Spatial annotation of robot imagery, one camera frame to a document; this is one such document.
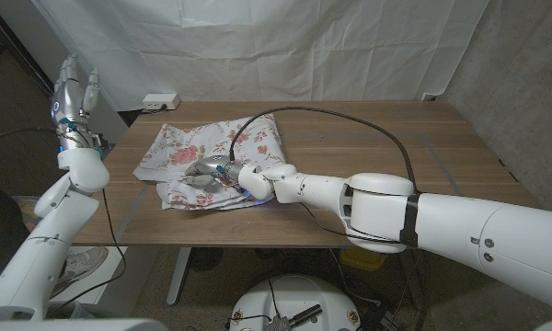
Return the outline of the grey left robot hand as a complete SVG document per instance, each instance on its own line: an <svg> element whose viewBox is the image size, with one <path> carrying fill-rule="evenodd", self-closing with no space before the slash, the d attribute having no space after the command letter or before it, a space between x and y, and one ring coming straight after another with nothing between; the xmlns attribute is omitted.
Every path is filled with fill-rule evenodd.
<svg viewBox="0 0 552 331"><path fill-rule="evenodd" d="M101 133L92 133L88 128L90 114L98 103L98 69L91 70L87 86L83 88L77 74L77 58L77 54L72 52L63 61L60 75L54 83L51 117L59 138L59 150L88 148L96 150L99 158L103 159L108 142Z"/></svg>

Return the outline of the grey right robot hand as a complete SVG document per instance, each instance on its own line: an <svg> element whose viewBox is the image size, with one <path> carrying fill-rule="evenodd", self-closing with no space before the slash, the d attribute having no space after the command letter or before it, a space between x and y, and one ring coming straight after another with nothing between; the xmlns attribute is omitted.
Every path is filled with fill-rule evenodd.
<svg viewBox="0 0 552 331"><path fill-rule="evenodd" d="M213 155L202 158L185 171L185 183L193 187L208 187L220 183L226 187L241 189L238 176L243 165L232 161L228 155Z"/></svg>

